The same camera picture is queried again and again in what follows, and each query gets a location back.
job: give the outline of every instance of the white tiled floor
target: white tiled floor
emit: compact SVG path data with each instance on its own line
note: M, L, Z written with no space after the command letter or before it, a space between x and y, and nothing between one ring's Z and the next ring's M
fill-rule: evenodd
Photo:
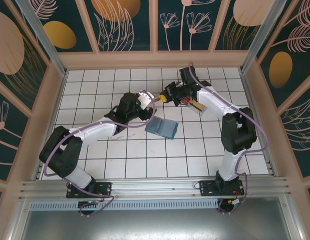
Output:
M196 74L211 82L235 105L242 108L248 105L236 68L199 67ZM91 123L117 105L123 93L147 90L157 96L177 79L180 79L177 68L72 70L55 127L76 128ZM96 179L214 176L224 154L218 118L210 112L199 116L188 107L174 107L173 103L156 105L158 117L179 122L174 140L146 133L144 127L129 128L82 149L78 164ZM141 122L135 119L130 124ZM259 148L257 140L251 149ZM246 156L239 172L268 174L264 156L261 153Z

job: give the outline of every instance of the flower illustration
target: flower illustration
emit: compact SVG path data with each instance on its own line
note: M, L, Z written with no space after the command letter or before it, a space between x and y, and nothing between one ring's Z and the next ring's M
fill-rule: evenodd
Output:
M9 131L8 129L5 128L8 110L9 110L9 103L7 103L6 101L3 101L3 103L0 104L0 130L5 130L6 132L8 132L8 133L10 133L10 134L21 139L21 136L15 134L12 131ZM18 149L16 146L10 145L10 144L8 144L4 141L1 141L1 140L0 140L0 144L3 144L5 146L10 147L10 148L15 149L15 150Z
M191 50L191 39L193 34L204 33L211 30L209 13L198 13L194 18L194 13L187 14L187 25L190 32L189 50Z
M183 50L183 23L184 23L184 15L185 8L191 5L205 5L212 4L215 0L181 0L183 4L183 12L181 14L181 26L180 26L180 50Z
M164 28L165 28L167 47L168 47L168 50L170 51L168 36L167 36L167 29L179 26L180 22L177 21L178 18L176 16L176 13L168 13L167 16L166 14L162 13L160 15L160 20L163 23Z
M3 104L0 105L0 130L5 128L5 122L7 119L9 110L9 104L6 101L3 101Z

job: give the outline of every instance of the yellow clamp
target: yellow clamp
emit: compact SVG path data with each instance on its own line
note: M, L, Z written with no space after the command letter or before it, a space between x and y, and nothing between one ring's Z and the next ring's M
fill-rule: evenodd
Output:
M163 94L160 94L160 95L159 95L159 99L160 99L163 103L167 102L167 99L166 99L165 95L163 95Z

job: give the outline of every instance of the enclosure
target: enclosure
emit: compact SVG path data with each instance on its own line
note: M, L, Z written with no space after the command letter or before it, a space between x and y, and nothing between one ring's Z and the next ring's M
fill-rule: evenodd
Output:
M101 119L127 92L158 97L189 62L266 132L239 165L243 207L220 214L222 196L196 188L221 166L222 119L158 101L174 139L128 128L81 149L115 196L81 218L84 199L43 174L53 130ZM251 149L267 139L258 130ZM310 0L0 0L0 239L82 238L310 239Z

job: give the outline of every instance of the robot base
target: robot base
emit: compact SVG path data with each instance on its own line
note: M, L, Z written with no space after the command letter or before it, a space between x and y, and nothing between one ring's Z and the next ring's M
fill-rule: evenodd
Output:
M203 180L199 181L199 189L201 196L236 196L238 193L244 195L244 188L242 181L239 177L231 181L224 181L219 175L218 171L216 173L215 180Z

